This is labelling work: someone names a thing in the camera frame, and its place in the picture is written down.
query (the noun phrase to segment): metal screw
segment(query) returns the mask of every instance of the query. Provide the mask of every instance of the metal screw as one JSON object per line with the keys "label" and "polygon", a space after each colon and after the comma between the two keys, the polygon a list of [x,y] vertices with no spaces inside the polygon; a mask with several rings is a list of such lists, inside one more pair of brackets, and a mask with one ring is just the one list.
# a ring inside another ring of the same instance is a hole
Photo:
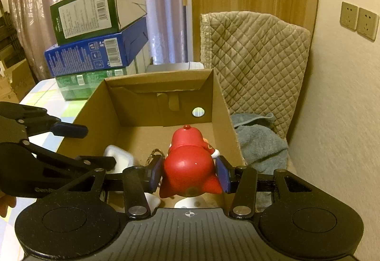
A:
{"label": "metal screw", "polygon": [[130,212],[133,216],[140,216],[147,212],[147,209],[144,206],[136,205],[132,206],[128,209],[128,212]]}
{"label": "metal screw", "polygon": [[247,169],[247,166],[237,166],[235,167],[235,173],[242,176],[245,169]]}
{"label": "metal screw", "polygon": [[251,209],[244,205],[235,206],[232,211],[239,216],[248,215],[251,213]]}

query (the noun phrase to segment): crosshair marking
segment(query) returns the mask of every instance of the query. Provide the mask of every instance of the crosshair marking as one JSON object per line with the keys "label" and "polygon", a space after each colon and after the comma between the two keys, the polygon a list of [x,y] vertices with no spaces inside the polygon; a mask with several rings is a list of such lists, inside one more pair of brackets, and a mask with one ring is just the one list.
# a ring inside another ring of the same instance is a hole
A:
{"label": "crosshair marking", "polygon": [[187,217],[193,217],[194,215],[196,215],[194,212],[192,212],[192,211],[188,211],[188,212],[186,212],[185,213],[185,215],[187,216]]}

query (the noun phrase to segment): gray towel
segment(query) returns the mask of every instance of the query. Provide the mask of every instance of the gray towel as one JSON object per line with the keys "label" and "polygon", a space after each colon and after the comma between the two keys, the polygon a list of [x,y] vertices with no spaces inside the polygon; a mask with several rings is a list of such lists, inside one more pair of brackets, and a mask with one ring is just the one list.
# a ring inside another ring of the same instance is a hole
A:
{"label": "gray towel", "polygon": [[[269,128],[274,120],[272,113],[267,116],[233,114],[231,120],[247,165],[252,164],[259,173],[265,174],[286,169],[288,144]],[[263,211],[270,204],[270,193],[257,194],[257,211]]]}

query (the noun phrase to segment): barcode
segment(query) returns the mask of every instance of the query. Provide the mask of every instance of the barcode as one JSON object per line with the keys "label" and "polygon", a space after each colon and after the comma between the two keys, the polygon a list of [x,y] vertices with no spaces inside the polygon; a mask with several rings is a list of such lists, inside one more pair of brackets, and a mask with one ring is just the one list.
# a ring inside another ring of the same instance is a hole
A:
{"label": "barcode", "polygon": [[78,85],[84,85],[84,79],[83,79],[83,75],[77,75],[76,76],[76,79],[78,81]]}
{"label": "barcode", "polygon": [[123,76],[124,73],[123,73],[123,69],[115,69],[115,76]]}
{"label": "barcode", "polygon": [[99,20],[108,20],[108,14],[106,9],[106,0],[100,0],[96,2],[96,9],[98,10]]}
{"label": "barcode", "polygon": [[109,38],[104,40],[104,46],[106,47],[107,56],[110,67],[122,66],[119,46],[117,45],[117,38]]}

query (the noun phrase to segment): hole in cardboard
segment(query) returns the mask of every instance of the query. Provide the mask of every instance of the hole in cardboard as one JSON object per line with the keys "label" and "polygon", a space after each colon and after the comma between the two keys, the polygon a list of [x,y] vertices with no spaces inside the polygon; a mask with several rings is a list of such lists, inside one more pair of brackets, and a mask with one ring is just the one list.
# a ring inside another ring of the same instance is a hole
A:
{"label": "hole in cardboard", "polygon": [[193,116],[202,117],[204,116],[204,109],[202,107],[196,107],[193,109]]}

